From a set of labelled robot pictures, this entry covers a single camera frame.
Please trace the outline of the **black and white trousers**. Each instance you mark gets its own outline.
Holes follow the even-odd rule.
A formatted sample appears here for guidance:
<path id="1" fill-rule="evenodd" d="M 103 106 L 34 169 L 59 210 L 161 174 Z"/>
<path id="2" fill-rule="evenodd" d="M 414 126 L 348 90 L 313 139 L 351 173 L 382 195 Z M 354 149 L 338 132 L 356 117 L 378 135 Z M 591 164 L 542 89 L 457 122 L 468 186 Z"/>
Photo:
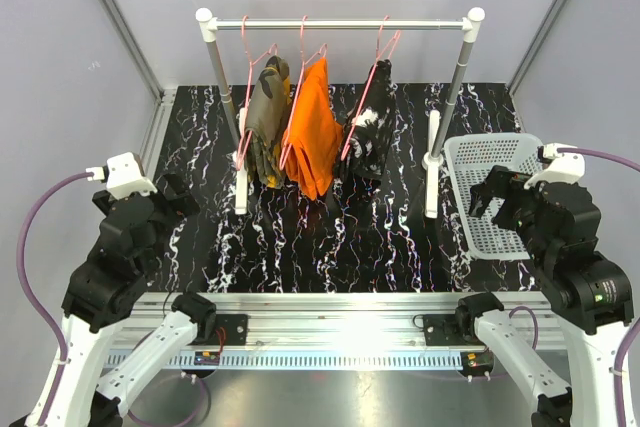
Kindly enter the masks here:
<path id="1" fill-rule="evenodd" d="M 382 178 L 396 128 L 397 100 L 391 74 L 391 61 L 378 61 L 360 114 L 355 116 L 358 106 L 349 112 L 333 167 L 336 178 L 344 180 L 348 173 Z"/>

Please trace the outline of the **pink wire hanger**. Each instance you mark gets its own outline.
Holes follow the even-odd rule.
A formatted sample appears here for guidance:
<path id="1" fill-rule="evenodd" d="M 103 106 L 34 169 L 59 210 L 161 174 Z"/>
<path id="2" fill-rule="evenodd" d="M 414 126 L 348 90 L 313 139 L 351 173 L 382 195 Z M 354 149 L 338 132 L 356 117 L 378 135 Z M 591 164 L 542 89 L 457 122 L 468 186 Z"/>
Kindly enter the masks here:
<path id="1" fill-rule="evenodd" d="M 291 151 L 291 142 L 290 142 L 290 134 L 292 131 L 292 123 L 293 123 L 293 119 L 295 116 L 295 110 L 298 104 L 298 99 L 299 99 L 299 95 L 300 95 L 300 91 L 301 91 L 301 86 L 303 84 L 303 80 L 304 80 L 304 74 L 305 74 L 305 69 L 307 67 L 307 65 L 314 60 L 316 57 L 321 56 L 321 57 L 325 57 L 326 53 L 327 53 L 327 44 L 323 44 L 318 51 L 316 51 L 314 54 L 312 54 L 309 58 L 306 58 L 305 56 L 305 47 L 304 47 L 304 31 L 305 31 L 305 26 L 306 26 L 306 21 L 308 19 L 307 15 L 304 15 L 301 19 L 301 23 L 300 23 L 300 30 L 299 30 L 299 40 L 300 40 L 300 59 L 301 59 L 301 68 L 300 68 L 300 73 L 299 73 L 299 77 L 298 77 L 298 82 L 296 84 L 296 91 L 294 94 L 294 98 L 293 98 L 293 102 L 291 105 L 291 110 L 290 110 L 290 114 L 289 114 L 289 119 L 288 119 L 288 123 L 283 135 L 283 144 L 282 144 L 282 148 L 281 148 L 281 155 L 280 155 L 280 159 L 279 159 L 279 168 L 284 171 L 286 168 L 286 162 L 287 162 L 287 158 L 290 154 Z"/>
<path id="2" fill-rule="evenodd" d="M 244 15 L 241 20 L 241 38 L 244 45 L 244 52 L 248 61 L 248 70 L 247 70 L 247 85 L 245 89 L 244 105 L 239 114 L 239 130 L 240 130 L 241 136 L 239 140 L 239 146 L 236 152 L 237 171 L 240 171 L 244 165 L 247 150 L 251 142 L 251 134 L 246 133 L 246 118 L 248 116 L 248 111 L 249 111 L 254 67 L 257 64 L 259 64 L 263 58 L 278 54 L 278 45 L 276 43 L 273 43 L 260 56 L 258 56 L 257 58 L 252 57 L 249 43 L 246 37 L 246 22 L 248 19 L 249 19 L 249 16 Z"/>
<path id="3" fill-rule="evenodd" d="M 356 121 L 358 119 L 358 117 L 360 116 L 363 107 L 364 107 L 364 103 L 366 100 L 366 96 L 368 95 L 368 92 L 370 90 L 370 86 L 371 83 L 373 81 L 375 72 L 377 70 L 378 67 L 378 62 L 380 61 L 381 57 L 387 52 L 388 49 L 390 49 L 390 53 L 388 54 L 388 58 L 391 58 L 391 56 L 393 55 L 393 52 L 397 46 L 397 43 L 401 37 L 401 31 L 400 30 L 396 30 L 394 32 L 394 34 L 392 35 L 392 37 L 389 39 L 389 41 L 387 42 L 387 44 L 381 48 L 380 47 L 380 41 L 381 41 L 381 36 L 382 36 L 382 31 L 384 30 L 384 27 L 386 25 L 386 22 L 390 19 L 389 15 L 385 15 L 380 23 L 380 26 L 378 28 L 378 34 L 377 34 L 377 38 L 376 38 L 376 50 L 375 50 L 375 59 L 374 62 L 370 68 L 369 74 L 368 74 L 368 78 L 367 78 L 367 82 L 365 83 L 365 87 L 364 90 L 362 92 L 362 95 L 360 97 L 358 106 L 356 108 L 356 111 L 353 115 L 353 118 L 351 120 L 350 123 L 350 130 L 348 131 L 348 134 L 345 137 L 344 140 L 344 146 L 343 149 L 341 151 L 340 154 L 340 160 L 344 161 L 349 153 L 350 150 L 350 140 L 354 134 L 355 128 L 356 128 Z"/>

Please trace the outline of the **orange trousers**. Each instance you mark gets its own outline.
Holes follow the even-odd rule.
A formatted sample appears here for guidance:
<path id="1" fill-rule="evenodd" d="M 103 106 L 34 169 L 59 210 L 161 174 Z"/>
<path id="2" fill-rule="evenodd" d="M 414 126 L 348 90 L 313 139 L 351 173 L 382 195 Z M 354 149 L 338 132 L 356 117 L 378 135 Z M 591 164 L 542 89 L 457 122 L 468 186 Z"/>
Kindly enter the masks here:
<path id="1" fill-rule="evenodd" d="M 342 133 L 330 108 L 327 59 L 320 58 L 305 70 L 293 119 L 284 133 L 291 146 L 287 177 L 311 200 L 324 196 L 333 181 Z"/>

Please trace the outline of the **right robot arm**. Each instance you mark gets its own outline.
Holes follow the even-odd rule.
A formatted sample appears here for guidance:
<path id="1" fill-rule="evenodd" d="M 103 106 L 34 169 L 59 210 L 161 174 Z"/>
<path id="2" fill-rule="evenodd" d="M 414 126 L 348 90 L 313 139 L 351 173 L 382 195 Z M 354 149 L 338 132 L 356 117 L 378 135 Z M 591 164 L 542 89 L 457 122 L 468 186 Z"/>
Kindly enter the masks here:
<path id="1" fill-rule="evenodd" d="M 563 380 L 517 332 L 492 293 L 461 299 L 454 331 L 481 342 L 505 368 L 534 426 L 636 426 L 626 354 L 639 332 L 631 283 L 596 249 L 601 212 L 577 182 L 535 179 L 502 166 L 471 189 L 469 213 L 502 205 L 495 225 L 515 232 L 564 337 L 570 378 Z"/>

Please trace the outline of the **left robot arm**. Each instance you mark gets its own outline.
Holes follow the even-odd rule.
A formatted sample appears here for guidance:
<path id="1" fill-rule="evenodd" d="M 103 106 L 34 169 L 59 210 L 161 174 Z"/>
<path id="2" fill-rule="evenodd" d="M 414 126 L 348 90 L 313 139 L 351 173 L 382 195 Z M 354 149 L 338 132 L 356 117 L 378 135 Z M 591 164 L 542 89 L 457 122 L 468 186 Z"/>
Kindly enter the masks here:
<path id="1" fill-rule="evenodd" d="M 179 295 L 161 324 L 109 374 L 102 368 L 115 336 L 147 289 L 173 229 L 200 208 L 183 179 L 163 175 L 165 195 L 144 175 L 115 185 L 114 172 L 89 169 L 54 184 L 32 205 L 18 234 L 16 270 L 34 310 L 53 332 L 58 350 L 43 391 L 16 426 L 120 426 L 131 403 L 183 347 L 205 344 L 216 335 L 216 306 L 203 296 Z M 45 202 L 81 179 L 106 189 L 92 201 L 102 212 L 99 236 L 86 260 L 71 274 L 56 322 L 36 297 L 26 274 L 26 241 Z"/>

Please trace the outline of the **white and silver clothes rack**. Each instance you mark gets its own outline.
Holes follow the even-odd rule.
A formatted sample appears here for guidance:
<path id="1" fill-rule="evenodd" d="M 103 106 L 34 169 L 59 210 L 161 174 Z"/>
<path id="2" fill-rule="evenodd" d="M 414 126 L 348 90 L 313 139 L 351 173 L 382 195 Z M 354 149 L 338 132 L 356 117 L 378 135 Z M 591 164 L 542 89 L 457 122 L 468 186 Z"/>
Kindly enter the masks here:
<path id="1" fill-rule="evenodd" d="M 473 46 L 478 37 L 481 24 L 486 13 L 481 7 L 474 7 L 460 20 L 388 20 L 384 27 L 394 32 L 401 33 L 410 30 L 458 30 L 464 33 L 462 47 L 456 62 L 456 67 L 449 87 L 449 92 L 444 104 L 444 111 L 431 111 L 429 114 L 429 131 L 427 152 L 424 154 L 421 165 L 426 173 L 424 216 L 429 219 L 438 217 L 439 208 L 439 175 L 443 162 L 442 148 L 449 130 L 453 112 L 458 99 L 462 81 L 467 69 Z M 199 23 L 202 38 L 207 45 L 211 64 L 213 66 L 221 100 L 223 102 L 225 117 L 236 150 L 239 146 L 240 130 L 239 115 L 236 113 L 234 102 L 231 98 L 231 89 L 224 73 L 219 48 L 217 45 L 217 32 L 220 30 L 241 31 L 241 20 L 220 20 L 213 15 L 208 8 L 199 8 L 195 13 Z M 382 20 L 309 20 L 305 29 L 325 30 L 377 30 Z M 300 30 L 300 20 L 250 20 L 246 22 L 246 30 Z M 244 167 L 237 176 L 240 193 L 236 197 L 236 212 L 244 214 L 248 200 L 248 181 Z"/>

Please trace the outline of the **aluminium mounting rail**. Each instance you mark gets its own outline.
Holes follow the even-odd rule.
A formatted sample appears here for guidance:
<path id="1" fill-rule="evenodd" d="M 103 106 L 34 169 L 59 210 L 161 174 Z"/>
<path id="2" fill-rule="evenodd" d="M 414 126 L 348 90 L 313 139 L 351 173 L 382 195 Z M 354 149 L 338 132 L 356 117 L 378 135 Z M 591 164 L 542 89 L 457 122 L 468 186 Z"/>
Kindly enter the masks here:
<path id="1" fill-rule="evenodd" d="M 196 363 L 196 351 L 219 347 L 185 346 L 166 368 L 226 370 L 460 370 L 461 353 L 471 345 L 428 345 L 419 320 L 453 313 L 467 293 L 204 294 L 219 315 L 242 314 L 247 322 L 225 327 L 219 365 Z M 557 320 L 539 292 L 498 292 L 509 311 L 531 308 L 539 325 L 537 352 L 565 350 Z M 166 294 L 146 293 L 114 341 L 105 368 L 123 362 L 134 345 L 160 325 Z"/>

